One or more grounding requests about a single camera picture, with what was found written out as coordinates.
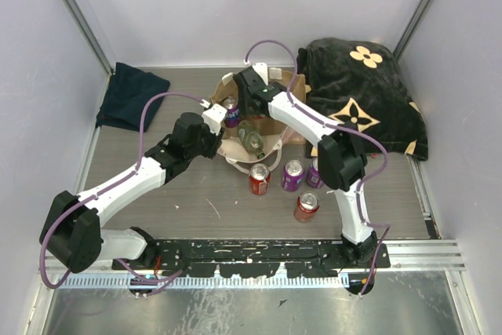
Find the green cap glass bottle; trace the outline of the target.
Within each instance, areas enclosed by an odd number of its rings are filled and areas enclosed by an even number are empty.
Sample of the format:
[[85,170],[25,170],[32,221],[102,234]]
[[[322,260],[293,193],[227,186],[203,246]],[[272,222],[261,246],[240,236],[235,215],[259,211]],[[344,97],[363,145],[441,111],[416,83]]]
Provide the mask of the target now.
[[264,140],[256,127],[248,120],[238,124],[238,138],[247,152],[256,158],[264,158]]

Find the tan burlap canvas bag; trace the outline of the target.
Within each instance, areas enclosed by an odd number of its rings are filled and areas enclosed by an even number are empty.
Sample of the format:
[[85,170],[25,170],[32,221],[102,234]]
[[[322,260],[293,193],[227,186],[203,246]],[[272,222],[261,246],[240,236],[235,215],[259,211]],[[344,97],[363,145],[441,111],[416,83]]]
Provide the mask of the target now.
[[[222,77],[216,86],[215,92],[210,97],[213,103],[222,104],[229,96],[235,99],[238,98],[238,87],[233,76],[234,73],[229,72]],[[286,88],[293,78],[293,72],[283,68],[270,67],[268,68],[268,78],[270,84],[277,82]],[[292,94],[300,102],[304,103],[309,91],[310,87],[306,84],[305,76],[299,74],[293,84]],[[257,131],[264,140],[264,158],[258,159],[255,155],[245,150],[238,138],[237,126],[232,128],[225,126],[225,133],[220,148],[217,151],[218,155],[222,156],[227,163],[246,175],[249,174],[250,168],[259,162],[264,163],[270,171],[273,171],[282,159],[282,148],[286,144],[292,139],[295,144],[302,144],[304,142],[303,137],[297,136],[292,128],[279,121],[260,116],[251,117],[249,120],[257,128]],[[267,162],[270,156],[275,156],[273,162]]]

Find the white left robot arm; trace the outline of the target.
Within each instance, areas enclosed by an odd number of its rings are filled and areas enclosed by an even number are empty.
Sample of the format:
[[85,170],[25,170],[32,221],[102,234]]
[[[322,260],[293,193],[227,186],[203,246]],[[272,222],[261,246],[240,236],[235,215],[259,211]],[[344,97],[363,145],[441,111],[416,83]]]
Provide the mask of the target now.
[[157,242],[144,230],[107,230],[105,224],[130,203],[183,173],[198,156],[214,158],[224,135],[227,112],[218,105],[198,115],[184,112],[173,131],[150,148],[139,165],[79,195],[53,200],[40,242],[70,272],[98,260],[130,260],[139,269],[155,265]]

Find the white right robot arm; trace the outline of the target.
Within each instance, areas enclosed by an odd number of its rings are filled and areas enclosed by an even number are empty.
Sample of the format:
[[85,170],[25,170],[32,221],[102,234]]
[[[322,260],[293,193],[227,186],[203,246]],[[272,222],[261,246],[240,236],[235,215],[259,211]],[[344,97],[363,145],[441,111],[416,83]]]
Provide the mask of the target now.
[[317,149],[321,181],[335,191],[342,219],[344,258],[360,268],[377,249],[377,234],[368,220],[363,178],[367,157],[354,126],[339,124],[299,101],[278,83],[267,84],[255,68],[233,76],[242,115],[266,115],[290,127]]

